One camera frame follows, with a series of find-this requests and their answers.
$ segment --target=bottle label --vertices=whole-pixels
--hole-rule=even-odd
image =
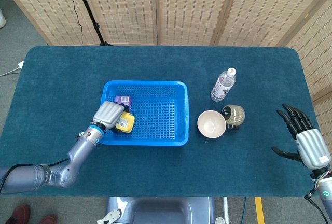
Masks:
[[[218,80],[216,85],[214,85],[214,88],[212,90],[212,94],[216,97],[216,98],[224,98],[226,96],[226,94],[228,93],[228,91],[232,88],[232,86],[230,87],[225,87],[223,86],[220,81]]]

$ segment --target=robotic hand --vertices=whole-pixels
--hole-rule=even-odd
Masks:
[[[280,110],[276,112],[286,122],[288,130],[297,145],[298,153],[284,152],[275,146],[272,147],[272,150],[283,158],[302,162],[305,167],[312,170],[310,176],[315,182],[315,186],[305,196],[305,199],[321,212],[319,207],[310,199],[310,197],[318,191],[326,212],[330,220],[332,220],[332,174],[331,170],[327,167],[332,158],[324,139],[320,131],[314,129],[308,116],[304,112],[286,104],[282,106],[287,111],[288,115]],[[323,212],[321,212],[321,214],[325,222],[328,223]]]
[[[12,168],[0,167],[0,194],[27,192],[50,185],[67,188],[78,177],[79,171],[88,156],[95,150],[106,130],[115,126],[124,107],[105,101],[94,115],[91,124],[68,152],[69,164],[17,164]]]

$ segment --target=brown shoe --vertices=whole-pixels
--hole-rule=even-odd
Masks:
[[[30,218],[28,205],[20,205],[14,209],[6,224],[27,224]]]
[[[57,217],[55,215],[47,215],[39,224],[57,224]]]

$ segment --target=water bottle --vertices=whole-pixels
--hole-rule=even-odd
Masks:
[[[223,71],[217,82],[214,85],[214,88],[211,91],[211,99],[214,101],[222,101],[229,90],[233,87],[236,81],[236,70],[235,68],[229,68],[226,71]]]

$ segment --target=gray floor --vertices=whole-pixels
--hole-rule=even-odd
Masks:
[[[45,41],[12,0],[0,0],[0,9],[7,25],[0,29],[0,74],[24,60],[27,51]],[[0,77],[0,135],[9,111],[19,74]],[[263,198],[267,224],[321,224],[322,217],[303,198]],[[106,198],[103,197],[1,197],[0,223],[5,223],[15,206],[27,203],[31,207],[30,224],[36,224],[49,213],[57,214],[59,224],[96,223],[102,218]],[[229,198],[230,223],[240,223],[243,198]],[[216,199],[216,213],[223,214],[221,200]],[[248,198],[245,223],[257,223],[254,198]]]

